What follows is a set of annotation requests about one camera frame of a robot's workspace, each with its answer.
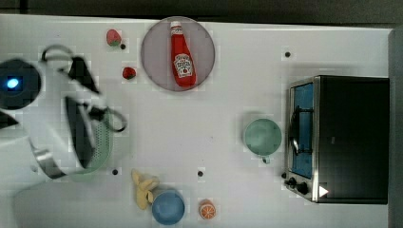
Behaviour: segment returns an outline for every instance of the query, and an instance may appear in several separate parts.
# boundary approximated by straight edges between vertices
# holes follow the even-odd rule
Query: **round plate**
[[[191,87],[176,84],[171,67],[172,21],[180,21],[183,34],[192,55],[197,82]],[[142,64],[150,79],[158,86],[171,91],[185,91],[200,85],[213,69],[215,60],[213,40],[207,30],[187,17],[168,17],[154,25],[145,35],[142,44]]]
[[[154,199],[151,210],[154,219],[160,224],[176,224],[184,214],[182,196],[174,190],[164,191]]]
[[[269,156],[276,152],[281,144],[281,131],[276,123],[267,119],[258,119],[246,127],[244,140],[253,153]]]

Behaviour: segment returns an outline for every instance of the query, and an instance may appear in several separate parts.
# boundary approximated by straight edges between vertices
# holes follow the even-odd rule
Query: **toaster oven door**
[[[315,77],[291,85],[287,105],[287,188],[310,201],[317,201],[319,82]]]

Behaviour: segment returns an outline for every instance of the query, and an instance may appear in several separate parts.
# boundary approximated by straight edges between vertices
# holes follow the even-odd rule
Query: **blue bowl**
[[[182,196],[175,190],[162,192],[152,203],[152,215],[162,225],[173,225],[184,215]]]

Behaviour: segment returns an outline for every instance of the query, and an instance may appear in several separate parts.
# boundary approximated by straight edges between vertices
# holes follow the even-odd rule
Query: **ketchup bottle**
[[[184,40],[181,23],[178,21],[171,22],[171,44],[172,71],[175,81],[180,87],[191,87],[196,83],[196,70]]]

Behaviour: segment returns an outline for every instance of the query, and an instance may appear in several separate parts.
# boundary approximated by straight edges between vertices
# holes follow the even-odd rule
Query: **metal part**
[[[319,126],[320,126],[320,76],[314,78],[314,127],[312,134],[312,201],[317,202],[319,196]]]
[[[44,173],[51,179],[58,179],[66,175],[57,166],[53,156],[47,149],[40,150],[32,148],[32,153],[35,159],[38,161],[42,171],[44,171]]]

